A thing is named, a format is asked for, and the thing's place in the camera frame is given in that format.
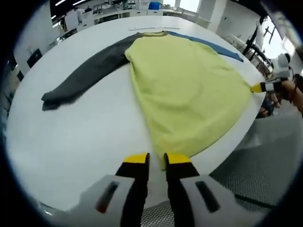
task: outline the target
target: blue sleeve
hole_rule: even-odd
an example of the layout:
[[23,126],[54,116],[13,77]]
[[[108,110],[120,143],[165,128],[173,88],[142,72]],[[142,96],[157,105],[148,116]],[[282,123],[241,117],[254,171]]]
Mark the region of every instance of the blue sleeve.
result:
[[195,38],[195,37],[192,37],[192,36],[181,35],[181,34],[176,33],[176,32],[168,31],[168,34],[173,35],[173,36],[177,36],[177,37],[181,37],[181,38],[186,38],[186,39],[189,39],[189,40],[194,41],[194,42],[198,42],[198,43],[208,45],[209,47],[213,48],[213,50],[216,51],[218,54],[221,54],[221,55],[224,55],[224,56],[227,56],[227,57],[231,57],[231,58],[234,58],[234,59],[239,60],[241,62],[244,62],[244,60],[237,53],[232,52],[230,50],[227,50],[226,48],[221,47],[221,46],[219,46],[217,44],[214,44],[212,42],[209,42],[209,41],[206,41],[206,40],[203,40],[203,39],[198,39],[198,38]]

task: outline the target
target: person's hand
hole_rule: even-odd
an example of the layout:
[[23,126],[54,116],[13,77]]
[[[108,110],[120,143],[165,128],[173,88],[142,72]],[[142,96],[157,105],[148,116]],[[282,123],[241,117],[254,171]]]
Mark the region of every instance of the person's hand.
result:
[[303,113],[303,94],[299,88],[296,88],[295,83],[289,80],[282,82],[283,87],[288,92],[288,95],[293,102],[293,104],[298,108],[298,110]]

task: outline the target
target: wall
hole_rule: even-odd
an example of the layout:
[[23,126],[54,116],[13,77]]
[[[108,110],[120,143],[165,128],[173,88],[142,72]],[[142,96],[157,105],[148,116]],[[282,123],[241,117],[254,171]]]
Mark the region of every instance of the wall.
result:
[[199,17],[210,21],[214,12],[214,6],[218,1],[221,0],[201,0],[197,11]]
[[246,41],[255,31],[256,22],[260,16],[239,3],[228,0],[222,19],[217,29],[221,37],[233,34],[240,35],[240,39]]
[[214,11],[207,29],[217,33],[219,24],[224,16],[227,0],[217,0],[214,5]]
[[47,2],[37,10],[27,23],[13,51],[16,62],[24,76],[30,70],[27,60],[31,54],[39,48],[41,54],[44,55],[50,49],[49,44],[54,39],[55,33],[53,32],[50,4]]

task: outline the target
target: ceiling light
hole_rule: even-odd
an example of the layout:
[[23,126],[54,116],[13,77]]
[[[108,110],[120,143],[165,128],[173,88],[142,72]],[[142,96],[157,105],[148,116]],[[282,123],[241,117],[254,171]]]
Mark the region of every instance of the ceiling light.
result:
[[57,2],[56,4],[55,4],[55,6],[59,6],[62,2],[64,2],[64,1],[66,1],[66,0],[61,0],[61,1],[59,1],[59,2]]
[[74,3],[73,6],[78,5],[79,3],[84,2],[84,1],[86,1],[86,0],[78,1],[78,2]]

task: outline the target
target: office furniture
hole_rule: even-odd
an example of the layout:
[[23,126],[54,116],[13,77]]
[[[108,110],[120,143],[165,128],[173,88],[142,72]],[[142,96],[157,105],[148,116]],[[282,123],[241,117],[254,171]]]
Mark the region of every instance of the office furniture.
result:
[[[57,87],[92,55],[135,34],[137,31],[129,30],[135,26],[146,27],[140,32],[158,32],[166,27],[216,43],[244,59],[240,62],[222,56],[249,84],[263,80],[257,69],[222,38],[178,17],[122,18],[71,36],[47,52],[27,73],[8,119],[9,161],[20,185],[36,200],[69,210],[78,204],[88,187],[105,174],[115,173],[126,156],[142,152],[151,153],[146,207],[167,200],[165,174],[160,170],[134,94],[129,65],[95,84],[72,105],[42,111],[41,97],[45,92]],[[238,122],[216,143],[191,158],[200,174],[210,174],[233,152],[255,120],[264,96],[252,94]]]

